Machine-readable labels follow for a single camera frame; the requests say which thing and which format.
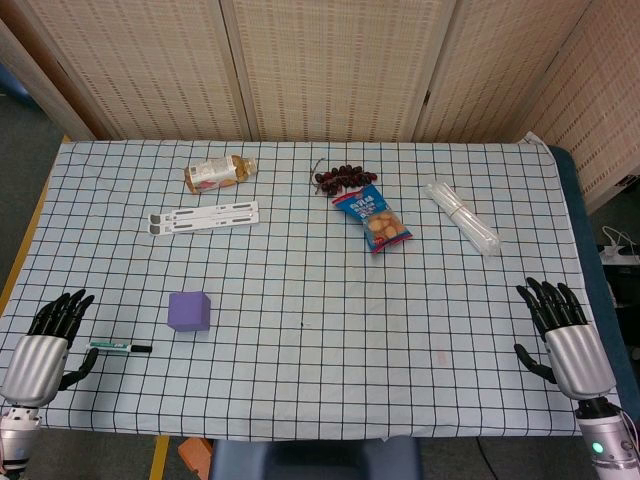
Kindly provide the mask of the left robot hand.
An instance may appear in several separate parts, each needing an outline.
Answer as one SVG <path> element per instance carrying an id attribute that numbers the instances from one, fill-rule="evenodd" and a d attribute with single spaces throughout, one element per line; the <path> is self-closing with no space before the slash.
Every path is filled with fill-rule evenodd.
<path id="1" fill-rule="evenodd" d="M 68 354 L 86 310 L 94 301 L 84 289 L 64 293 L 34 316 L 18 342 L 0 387 L 0 396 L 12 406 L 41 408 L 60 391 L 86 378 L 99 351 L 91 348 L 78 369 L 67 373 Z"/>

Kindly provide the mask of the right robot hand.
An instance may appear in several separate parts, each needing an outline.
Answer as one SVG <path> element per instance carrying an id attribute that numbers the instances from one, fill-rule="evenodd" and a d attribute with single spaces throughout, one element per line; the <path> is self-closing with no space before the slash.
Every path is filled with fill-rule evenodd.
<path id="1" fill-rule="evenodd" d="M 514 350 L 534 375 L 558 386 L 568 398 L 588 401 L 606 396 L 616 380 L 596 328 L 590 324 L 577 296 L 564 283 L 552 285 L 532 277 L 516 290 L 530 311 L 550 364 L 535 361 L 521 344 Z"/>

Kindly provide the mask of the green whiteboard marker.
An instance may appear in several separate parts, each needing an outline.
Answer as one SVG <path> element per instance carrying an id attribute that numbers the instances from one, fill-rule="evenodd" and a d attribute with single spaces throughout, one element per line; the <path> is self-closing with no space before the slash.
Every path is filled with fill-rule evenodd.
<path id="1" fill-rule="evenodd" d="M 143 353 L 149 354 L 153 351 L 151 345 L 138 345 L 111 342 L 90 342 L 86 345 L 87 350 L 97 349 L 98 351 L 123 352 L 123 353 Z"/>

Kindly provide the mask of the purple foam cube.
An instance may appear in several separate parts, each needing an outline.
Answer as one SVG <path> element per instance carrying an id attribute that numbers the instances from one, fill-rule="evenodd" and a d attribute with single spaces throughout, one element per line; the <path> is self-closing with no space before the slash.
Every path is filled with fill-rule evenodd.
<path id="1" fill-rule="evenodd" d="M 169 294 L 167 324 L 176 332 L 208 330 L 210 318 L 211 303 L 204 292 Z"/>

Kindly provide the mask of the white power strip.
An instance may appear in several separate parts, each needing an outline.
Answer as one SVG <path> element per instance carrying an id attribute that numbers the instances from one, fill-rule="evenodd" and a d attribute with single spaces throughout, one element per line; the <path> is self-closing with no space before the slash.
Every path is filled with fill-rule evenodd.
<path id="1" fill-rule="evenodd" d="M 640 255 L 630 246 L 600 245 L 598 249 L 602 265 L 640 266 Z"/>

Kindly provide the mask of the clear pack white straws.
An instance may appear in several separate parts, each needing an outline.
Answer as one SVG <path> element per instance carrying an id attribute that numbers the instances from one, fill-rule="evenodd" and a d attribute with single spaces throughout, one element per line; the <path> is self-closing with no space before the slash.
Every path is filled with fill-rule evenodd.
<path id="1" fill-rule="evenodd" d="M 473 213 L 448 184 L 429 183 L 425 186 L 425 193 L 444 211 L 480 254 L 500 254 L 501 242 L 497 232 Z"/>

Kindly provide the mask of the orange box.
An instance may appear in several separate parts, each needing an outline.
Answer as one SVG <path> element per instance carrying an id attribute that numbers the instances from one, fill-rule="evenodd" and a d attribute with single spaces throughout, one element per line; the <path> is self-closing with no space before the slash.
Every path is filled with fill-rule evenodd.
<path id="1" fill-rule="evenodd" d="M 189 471 L 199 480 L 209 480 L 213 443 L 205 438 L 190 437 L 178 446 L 178 454 Z"/>

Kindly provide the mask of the white folding stand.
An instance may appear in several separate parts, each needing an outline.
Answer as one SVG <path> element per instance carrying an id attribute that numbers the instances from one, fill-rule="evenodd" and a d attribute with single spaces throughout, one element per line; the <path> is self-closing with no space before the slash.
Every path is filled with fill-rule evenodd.
<path id="1" fill-rule="evenodd" d="M 172 210 L 150 214 L 147 231 L 154 236 L 244 226 L 259 222 L 257 201 Z"/>

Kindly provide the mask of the blue cookie snack bag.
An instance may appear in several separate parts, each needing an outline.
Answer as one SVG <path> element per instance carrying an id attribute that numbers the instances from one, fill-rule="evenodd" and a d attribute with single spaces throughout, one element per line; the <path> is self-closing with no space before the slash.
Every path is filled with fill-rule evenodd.
<path id="1" fill-rule="evenodd" d="M 372 254 L 412 237 L 400 217 L 372 184 L 336 198 L 333 205 L 362 224 Z"/>

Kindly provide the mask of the plastic bottle amber drink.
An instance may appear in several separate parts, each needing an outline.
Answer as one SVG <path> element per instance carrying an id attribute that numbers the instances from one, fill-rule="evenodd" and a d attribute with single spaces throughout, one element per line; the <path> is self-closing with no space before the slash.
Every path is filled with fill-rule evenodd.
<path id="1" fill-rule="evenodd" d="M 257 173 L 255 158 L 227 155 L 207 159 L 184 169 L 185 184 L 193 194 L 232 186 Z"/>

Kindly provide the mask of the blue checked tablecloth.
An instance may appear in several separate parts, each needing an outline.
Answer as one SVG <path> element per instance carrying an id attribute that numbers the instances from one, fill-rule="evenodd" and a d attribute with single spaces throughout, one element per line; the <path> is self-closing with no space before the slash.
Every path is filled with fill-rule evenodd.
<path id="1" fill-rule="evenodd" d="M 184 169 L 255 158 L 246 181 L 193 194 Z M 373 183 L 412 237 L 372 254 L 362 224 L 310 172 Z M 448 184 L 500 239 L 480 254 L 425 193 Z M 148 216 L 257 201 L 259 222 L 154 236 Z M 545 347 L 516 287 L 587 302 L 578 237 L 548 147 L 514 144 L 77 142 L 57 155 L 34 238 L 0 316 L 0 384 L 33 316 L 94 297 L 69 353 L 106 353 L 42 411 L 45 425 L 240 440 L 574 435 L 576 404 L 528 372 Z M 210 327 L 168 326 L 169 294 L 204 292 Z"/>

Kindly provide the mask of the dark blue chair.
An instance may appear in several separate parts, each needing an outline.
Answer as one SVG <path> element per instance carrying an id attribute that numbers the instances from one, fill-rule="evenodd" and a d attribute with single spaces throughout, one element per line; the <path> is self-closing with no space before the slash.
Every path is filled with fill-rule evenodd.
<path id="1" fill-rule="evenodd" d="M 209 480 L 423 480 L 417 438 L 218 440 Z"/>

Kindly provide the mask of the dark red grape bunch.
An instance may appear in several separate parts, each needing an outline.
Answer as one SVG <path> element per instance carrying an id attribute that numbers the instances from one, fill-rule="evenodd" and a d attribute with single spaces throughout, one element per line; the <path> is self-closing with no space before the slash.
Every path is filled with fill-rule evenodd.
<path id="1" fill-rule="evenodd" d="M 319 169 L 322 159 L 318 160 L 310 172 L 310 182 L 317 192 L 329 197 L 349 190 L 371 185 L 378 180 L 378 174 L 367 171 L 362 166 L 342 164 L 327 171 Z"/>

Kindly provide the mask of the beige folding screen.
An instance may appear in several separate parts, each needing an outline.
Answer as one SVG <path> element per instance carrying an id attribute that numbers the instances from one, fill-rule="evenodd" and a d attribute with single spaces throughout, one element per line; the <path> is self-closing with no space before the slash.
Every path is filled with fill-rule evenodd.
<path id="1" fill-rule="evenodd" d="M 512 142 L 640 180 L 640 0 L 0 0 L 73 139 Z"/>

